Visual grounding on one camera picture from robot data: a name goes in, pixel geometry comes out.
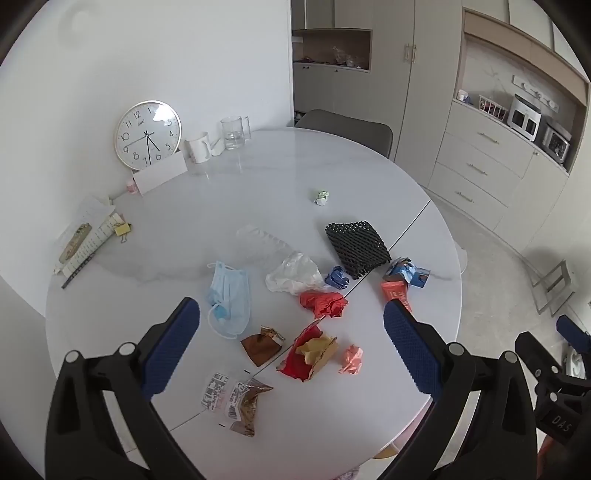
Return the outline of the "brown barcode snack bag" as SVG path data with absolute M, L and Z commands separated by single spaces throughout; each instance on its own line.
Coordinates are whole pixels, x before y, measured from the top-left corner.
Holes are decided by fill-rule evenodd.
M 200 405 L 218 416 L 217 423 L 222 428 L 253 438 L 259 396 L 271 391 L 272 386 L 256 378 L 238 379 L 215 372 L 205 382 Z

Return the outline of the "orange red snack packet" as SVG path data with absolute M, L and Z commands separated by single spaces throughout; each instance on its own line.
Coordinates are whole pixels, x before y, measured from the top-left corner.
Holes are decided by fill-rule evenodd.
M 387 301 L 399 300 L 409 312 L 413 312 L 408 301 L 408 284 L 405 280 L 385 281 L 381 284 L 381 289 Z

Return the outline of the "blue printed carton box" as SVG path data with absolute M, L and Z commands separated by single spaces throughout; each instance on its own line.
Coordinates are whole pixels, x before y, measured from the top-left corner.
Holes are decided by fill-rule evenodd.
M 387 269 L 383 279 L 387 282 L 404 281 L 407 285 L 424 288 L 431 271 L 418 267 L 410 258 L 399 257 Z

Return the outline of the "pink paper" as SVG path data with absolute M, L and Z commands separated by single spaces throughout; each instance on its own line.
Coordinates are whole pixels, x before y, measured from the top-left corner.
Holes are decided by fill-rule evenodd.
M 342 354 L 341 368 L 339 374 L 359 374 L 363 366 L 363 349 L 354 344 L 346 348 Z

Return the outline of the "brown foil wrapper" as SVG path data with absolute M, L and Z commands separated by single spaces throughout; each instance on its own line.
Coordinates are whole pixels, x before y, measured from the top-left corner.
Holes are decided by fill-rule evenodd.
M 280 353 L 285 341 L 283 335 L 273 328 L 262 326 L 259 333 L 246 337 L 240 344 L 245 349 L 250 361 L 256 367 L 260 367 L 273 359 L 277 353 Z

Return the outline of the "blue surgical face mask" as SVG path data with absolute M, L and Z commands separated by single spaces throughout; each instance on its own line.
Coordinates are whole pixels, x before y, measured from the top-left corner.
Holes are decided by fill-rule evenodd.
M 235 340 L 249 326 L 252 312 L 249 275 L 245 270 L 235 269 L 221 261 L 207 267 L 213 269 L 207 294 L 207 322 L 218 336 Z

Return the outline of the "black foam net sleeve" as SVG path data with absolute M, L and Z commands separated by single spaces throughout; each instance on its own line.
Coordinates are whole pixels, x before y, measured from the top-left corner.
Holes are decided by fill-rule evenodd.
M 367 221 L 331 223 L 325 226 L 325 234 L 342 268 L 355 280 L 392 261 L 381 236 Z

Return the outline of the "blue paper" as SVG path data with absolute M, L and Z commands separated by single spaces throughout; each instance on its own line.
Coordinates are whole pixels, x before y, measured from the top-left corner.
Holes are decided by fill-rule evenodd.
M 349 286 L 349 277 L 346 275 L 342 266 L 335 266 L 331 272 L 325 276 L 325 284 L 337 290 L 346 289 Z

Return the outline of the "red paper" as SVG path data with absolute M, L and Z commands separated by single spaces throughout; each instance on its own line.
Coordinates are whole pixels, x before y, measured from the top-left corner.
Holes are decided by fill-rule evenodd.
M 300 303 L 314 313 L 315 319 L 341 317 L 349 301 L 339 292 L 307 291 L 301 293 Z

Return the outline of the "clear plastic bag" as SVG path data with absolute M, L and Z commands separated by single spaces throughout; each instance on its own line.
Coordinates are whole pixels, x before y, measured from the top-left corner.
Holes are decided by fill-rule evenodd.
M 247 250 L 260 255 L 290 254 L 293 251 L 280 238 L 253 225 L 246 225 L 236 231 L 236 238 Z

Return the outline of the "white plastic bag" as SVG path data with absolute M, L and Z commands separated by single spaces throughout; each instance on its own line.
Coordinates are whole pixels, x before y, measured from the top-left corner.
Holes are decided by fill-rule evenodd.
M 273 293 L 298 296 L 311 290 L 324 290 L 325 277 L 308 255 L 294 251 L 266 275 L 266 287 Z

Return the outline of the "green white wrapper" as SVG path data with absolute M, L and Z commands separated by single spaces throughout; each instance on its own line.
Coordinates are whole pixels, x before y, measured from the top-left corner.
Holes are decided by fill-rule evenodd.
M 318 206 L 325 206 L 329 201 L 329 191 L 321 190 L 315 194 L 314 203 Z

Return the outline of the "black pencil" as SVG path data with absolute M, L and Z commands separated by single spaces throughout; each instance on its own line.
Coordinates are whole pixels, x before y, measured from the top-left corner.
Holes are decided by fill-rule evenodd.
M 90 254 L 82 263 L 71 273 L 71 275 L 64 281 L 61 285 L 61 289 L 65 290 L 69 284 L 79 275 L 79 273 L 93 260 L 95 257 L 96 252 Z

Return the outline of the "drawer cabinet unit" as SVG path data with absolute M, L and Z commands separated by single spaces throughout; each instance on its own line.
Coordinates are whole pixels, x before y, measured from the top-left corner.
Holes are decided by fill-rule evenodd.
M 428 189 L 493 230 L 533 156 L 530 143 L 454 101 Z

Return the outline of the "silver microwave oven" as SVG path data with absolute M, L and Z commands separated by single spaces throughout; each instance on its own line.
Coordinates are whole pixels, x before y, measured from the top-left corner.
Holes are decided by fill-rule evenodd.
M 572 135 L 550 116 L 543 118 L 542 149 L 558 164 L 563 165 L 568 156 Z

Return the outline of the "yellow binder clip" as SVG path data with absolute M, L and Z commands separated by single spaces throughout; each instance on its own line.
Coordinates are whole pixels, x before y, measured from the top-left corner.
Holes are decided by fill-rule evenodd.
M 129 223 L 122 223 L 116 225 L 114 228 L 114 233 L 116 237 L 119 239 L 120 243 L 123 244 L 127 241 L 128 235 L 132 231 L 132 226 Z

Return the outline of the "white toaster oven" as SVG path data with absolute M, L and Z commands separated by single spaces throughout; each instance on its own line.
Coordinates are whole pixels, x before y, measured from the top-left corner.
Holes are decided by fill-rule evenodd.
M 507 124 L 528 141 L 536 140 L 541 125 L 542 113 L 538 107 L 515 94 L 507 116 Z

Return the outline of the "grey dining chair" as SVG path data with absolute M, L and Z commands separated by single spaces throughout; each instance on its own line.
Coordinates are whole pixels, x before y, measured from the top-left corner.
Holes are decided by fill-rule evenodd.
M 305 113 L 294 127 L 320 131 L 351 140 L 386 158 L 390 157 L 394 143 L 394 133 L 386 124 L 356 119 L 322 109 Z

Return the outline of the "white ceramic mug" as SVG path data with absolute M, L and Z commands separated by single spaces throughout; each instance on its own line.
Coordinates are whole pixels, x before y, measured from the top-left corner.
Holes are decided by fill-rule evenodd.
M 192 139 L 185 141 L 189 151 L 189 158 L 194 164 L 208 162 L 211 158 L 220 156 L 225 150 L 222 139 L 211 141 L 207 132 L 200 132 Z

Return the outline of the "metal frame stool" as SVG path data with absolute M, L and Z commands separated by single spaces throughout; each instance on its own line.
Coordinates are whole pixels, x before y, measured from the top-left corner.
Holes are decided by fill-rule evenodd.
M 545 274 L 539 274 L 534 269 L 529 269 L 528 274 L 532 297 L 539 315 L 557 315 L 568 306 L 577 292 L 575 272 L 566 260 L 561 260 Z

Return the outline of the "round white wall clock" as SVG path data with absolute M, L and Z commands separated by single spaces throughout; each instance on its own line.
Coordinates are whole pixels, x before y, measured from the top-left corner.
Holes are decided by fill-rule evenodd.
M 182 126 L 167 103 L 147 100 L 132 106 L 114 132 L 114 150 L 133 172 L 159 163 L 179 150 Z

